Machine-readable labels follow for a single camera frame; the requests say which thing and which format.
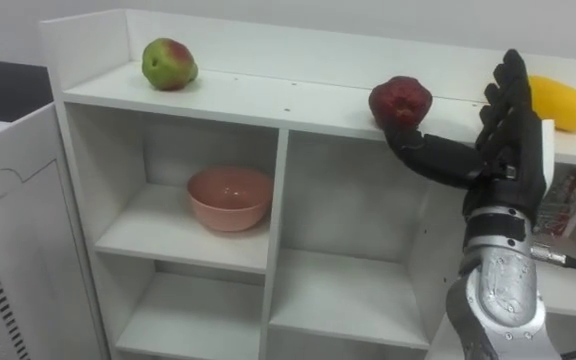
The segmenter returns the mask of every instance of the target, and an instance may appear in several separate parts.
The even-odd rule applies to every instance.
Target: white shelving unit
[[[415,76],[435,95],[422,129],[472,143],[503,51],[133,10],[42,36],[113,360],[459,358],[444,299],[464,192],[398,162],[367,98]],[[140,73],[164,36],[199,63],[180,92]],[[576,87],[576,60],[524,57]],[[576,166],[576,135],[556,155]],[[217,164],[274,176],[268,219],[239,234],[194,219],[185,184]],[[574,349],[576,271],[538,276],[555,346]]]

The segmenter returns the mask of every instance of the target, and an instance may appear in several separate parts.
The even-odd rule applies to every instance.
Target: shelf board
[[[155,91],[140,63],[122,65],[64,91],[64,101],[199,119],[383,140],[368,108],[370,89],[202,70],[180,92]],[[474,143],[482,104],[436,97],[420,129]],[[557,132],[557,161],[576,164],[576,134]]]
[[[537,282],[548,312],[576,316],[576,270],[538,262]]]
[[[147,184],[95,244],[104,253],[263,274],[268,221],[241,233],[206,229],[182,188]]]
[[[270,324],[348,340],[427,349],[403,266],[282,250]]]
[[[252,285],[157,273],[117,348],[174,359],[257,359],[262,292]]]

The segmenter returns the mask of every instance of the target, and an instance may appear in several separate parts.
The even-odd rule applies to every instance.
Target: ceramic bowl
[[[217,231],[243,231],[268,212],[273,181],[253,169],[220,166],[195,174],[188,194],[197,219]]]

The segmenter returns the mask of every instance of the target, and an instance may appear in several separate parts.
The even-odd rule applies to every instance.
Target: yellow mango
[[[576,89],[543,76],[530,76],[532,107],[560,130],[576,132]]]

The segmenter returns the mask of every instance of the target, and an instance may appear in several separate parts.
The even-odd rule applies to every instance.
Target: robotic arm
[[[554,127],[532,110],[526,68],[515,50],[494,77],[474,148],[416,129],[389,125],[384,132],[410,169],[468,190],[460,279],[446,299],[466,359],[560,359],[546,332],[531,259],[532,225],[553,176]]]

